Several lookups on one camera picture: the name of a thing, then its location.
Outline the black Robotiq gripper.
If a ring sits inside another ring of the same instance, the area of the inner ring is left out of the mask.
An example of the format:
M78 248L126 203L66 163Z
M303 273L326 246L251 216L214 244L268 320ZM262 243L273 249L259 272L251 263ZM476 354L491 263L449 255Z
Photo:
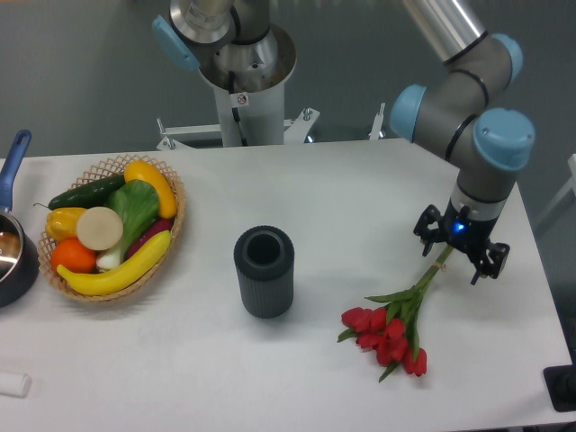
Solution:
M475 273L471 285L481 278L497 279L508 259L510 246L492 243L490 235L498 217L487 220L472 218L472 211L462 212L451 201L442 216L440 210L430 204L419 216L413 233L423 245L422 256L426 257L436 243L445 242L465 253L474 265Z

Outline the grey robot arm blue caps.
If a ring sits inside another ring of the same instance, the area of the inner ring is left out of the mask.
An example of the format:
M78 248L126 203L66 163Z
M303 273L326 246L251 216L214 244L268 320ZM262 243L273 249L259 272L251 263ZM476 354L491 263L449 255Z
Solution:
M445 211L427 208L415 233L425 248L445 243L466 254L476 278L495 278L509 247L492 242L491 232L536 133L524 114L491 101L517 78L522 50L509 36L487 31L465 1L404 6L448 73L437 88L406 87L391 108L391 130L459 170ZM284 123L295 48L271 23L267 1L174 1L152 31L176 65L199 71L212 87L225 146L305 139L305 116Z

